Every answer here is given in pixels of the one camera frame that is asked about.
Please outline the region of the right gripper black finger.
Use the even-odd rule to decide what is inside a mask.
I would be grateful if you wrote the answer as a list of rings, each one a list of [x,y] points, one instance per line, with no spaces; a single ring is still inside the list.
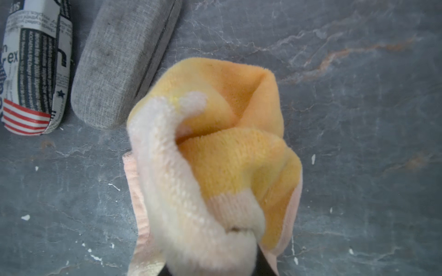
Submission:
[[[259,245],[257,245],[256,262],[251,276],[276,276]]]

